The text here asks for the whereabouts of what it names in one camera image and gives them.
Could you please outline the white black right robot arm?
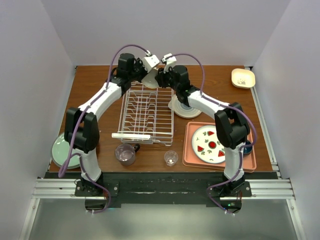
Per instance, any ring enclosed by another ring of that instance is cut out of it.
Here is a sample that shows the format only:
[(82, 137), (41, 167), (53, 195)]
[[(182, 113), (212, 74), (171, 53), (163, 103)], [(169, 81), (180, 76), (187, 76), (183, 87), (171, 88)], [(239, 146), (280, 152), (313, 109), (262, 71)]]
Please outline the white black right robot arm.
[(155, 80), (159, 87), (173, 89), (182, 104), (213, 118), (217, 138), (225, 149), (225, 168), (222, 182), (209, 186), (208, 190), (220, 188), (227, 196), (235, 196), (245, 182), (243, 149), (250, 133), (249, 119), (242, 106), (237, 102), (223, 103), (204, 94), (191, 84), (188, 69), (183, 65), (170, 67), (168, 71), (161, 67)]

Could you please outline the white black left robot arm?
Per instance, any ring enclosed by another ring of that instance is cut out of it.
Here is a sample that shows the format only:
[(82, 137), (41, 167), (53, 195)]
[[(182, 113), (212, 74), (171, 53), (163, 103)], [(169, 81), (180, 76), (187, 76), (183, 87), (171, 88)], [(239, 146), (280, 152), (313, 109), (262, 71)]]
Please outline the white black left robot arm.
[(99, 181), (102, 171), (99, 168), (96, 148), (100, 140), (98, 121), (104, 112), (131, 87), (131, 82), (142, 80), (147, 71), (143, 60), (131, 53), (122, 53), (117, 67), (109, 70), (107, 81), (101, 89), (79, 107), (70, 107), (65, 115), (64, 140), (69, 143), (65, 162), (58, 176), (66, 173), (72, 157), (78, 157), (81, 177), (88, 181), (86, 191), (99, 196), (104, 184)]

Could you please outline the white bowl with blue dashes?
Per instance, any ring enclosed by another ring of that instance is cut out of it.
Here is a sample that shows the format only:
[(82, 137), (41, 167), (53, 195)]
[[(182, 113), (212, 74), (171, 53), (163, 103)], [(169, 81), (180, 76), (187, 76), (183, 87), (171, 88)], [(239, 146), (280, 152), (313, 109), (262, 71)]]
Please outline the white bowl with blue dashes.
[(156, 89), (159, 87), (159, 84), (155, 77), (158, 75), (157, 69), (152, 69), (142, 80), (141, 83), (149, 88), (149, 89)]

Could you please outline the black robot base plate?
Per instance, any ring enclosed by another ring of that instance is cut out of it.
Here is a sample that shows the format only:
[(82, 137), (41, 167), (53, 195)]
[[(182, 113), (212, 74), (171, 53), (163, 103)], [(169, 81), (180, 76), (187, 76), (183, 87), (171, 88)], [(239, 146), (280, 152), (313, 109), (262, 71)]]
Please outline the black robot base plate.
[(206, 205), (220, 203), (227, 210), (237, 210), (241, 199), (252, 196), (250, 183), (241, 179), (224, 182), (222, 173), (214, 172), (111, 172), (103, 173), (96, 184), (80, 179), (75, 196), (86, 197), (85, 207), (99, 210), (123, 204)]

